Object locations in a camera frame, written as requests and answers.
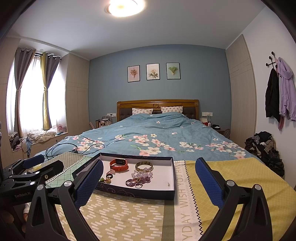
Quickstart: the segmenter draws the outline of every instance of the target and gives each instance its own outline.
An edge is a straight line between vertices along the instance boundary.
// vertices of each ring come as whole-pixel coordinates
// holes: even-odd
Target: smartwatch
[[[113,161],[110,162],[110,169],[113,169],[116,172],[126,171],[128,170],[128,162],[124,158],[115,158]]]

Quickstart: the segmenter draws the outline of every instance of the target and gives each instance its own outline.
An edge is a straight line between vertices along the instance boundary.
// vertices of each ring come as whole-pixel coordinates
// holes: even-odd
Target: black jacket
[[[277,72],[272,68],[265,93],[266,117],[272,117],[279,122],[279,78]]]

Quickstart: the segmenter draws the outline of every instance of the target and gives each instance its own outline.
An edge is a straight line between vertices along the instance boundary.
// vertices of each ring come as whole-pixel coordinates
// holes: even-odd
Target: purple jacket
[[[288,119],[296,121],[296,89],[292,78],[293,72],[280,57],[277,71],[279,73],[280,92],[279,114],[282,116],[288,114]]]

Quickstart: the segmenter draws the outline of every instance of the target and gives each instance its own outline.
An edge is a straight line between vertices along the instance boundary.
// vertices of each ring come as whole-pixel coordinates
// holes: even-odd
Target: window
[[[48,89],[49,116],[52,129],[57,127],[57,120],[65,118],[65,82],[61,73],[56,69],[50,87]],[[43,129],[43,78],[40,57],[34,56],[24,77],[20,90],[20,123],[23,136],[30,131],[41,131]],[[15,123],[15,77],[14,63],[10,70],[7,86],[7,127],[8,132],[14,131]]]

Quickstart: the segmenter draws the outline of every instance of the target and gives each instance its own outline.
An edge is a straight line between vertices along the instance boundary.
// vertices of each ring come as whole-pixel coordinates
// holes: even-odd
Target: wall socket
[[[213,116],[213,112],[203,112],[202,116]]]
[[[107,116],[116,117],[116,113],[109,113]]]

